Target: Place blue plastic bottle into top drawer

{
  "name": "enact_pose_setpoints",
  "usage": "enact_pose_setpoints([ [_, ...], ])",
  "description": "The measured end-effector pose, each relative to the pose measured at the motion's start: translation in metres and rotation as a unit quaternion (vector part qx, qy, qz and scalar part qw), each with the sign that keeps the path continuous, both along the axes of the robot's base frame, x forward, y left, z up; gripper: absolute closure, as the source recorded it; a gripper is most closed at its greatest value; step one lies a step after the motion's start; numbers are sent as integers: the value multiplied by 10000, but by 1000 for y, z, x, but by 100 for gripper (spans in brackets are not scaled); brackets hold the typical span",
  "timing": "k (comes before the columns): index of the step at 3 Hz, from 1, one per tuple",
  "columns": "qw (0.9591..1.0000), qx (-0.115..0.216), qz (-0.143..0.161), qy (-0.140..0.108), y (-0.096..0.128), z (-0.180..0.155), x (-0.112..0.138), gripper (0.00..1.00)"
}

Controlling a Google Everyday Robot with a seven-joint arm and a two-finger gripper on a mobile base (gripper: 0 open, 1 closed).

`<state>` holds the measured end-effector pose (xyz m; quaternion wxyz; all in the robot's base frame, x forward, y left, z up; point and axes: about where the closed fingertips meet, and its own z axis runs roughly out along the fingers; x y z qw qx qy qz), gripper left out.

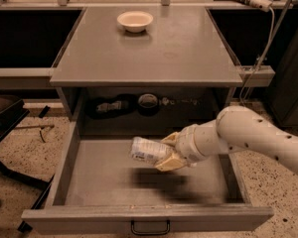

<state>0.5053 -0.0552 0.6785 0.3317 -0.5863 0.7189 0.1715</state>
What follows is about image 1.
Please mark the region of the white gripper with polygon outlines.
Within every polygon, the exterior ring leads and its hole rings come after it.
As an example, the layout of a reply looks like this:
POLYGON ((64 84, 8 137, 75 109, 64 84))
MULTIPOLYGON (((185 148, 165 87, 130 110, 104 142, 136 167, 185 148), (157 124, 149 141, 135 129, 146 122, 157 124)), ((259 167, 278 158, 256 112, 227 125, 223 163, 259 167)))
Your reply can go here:
POLYGON ((184 128, 180 133, 173 132, 163 138, 161 143, 175 147, 182 157, 177 153, 172 153, 165 159, 157 162, 155 168, 160 172, 168 172, 204 161, 207 157, 199 152, 195 142, 197 128, 198 126, 194 124, 184 128))

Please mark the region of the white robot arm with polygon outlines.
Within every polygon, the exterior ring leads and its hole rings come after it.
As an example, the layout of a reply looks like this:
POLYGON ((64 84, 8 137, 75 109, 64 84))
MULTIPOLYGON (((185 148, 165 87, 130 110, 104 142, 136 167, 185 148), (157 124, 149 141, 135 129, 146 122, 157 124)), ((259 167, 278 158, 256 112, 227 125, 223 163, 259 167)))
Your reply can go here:
POLYGON ((229 106, 215 120, 185 127, 161 143, 173 147, 188 165, 213 155, 248 150, 277 161, 298 176, 298 137, 243 106, 229 106))

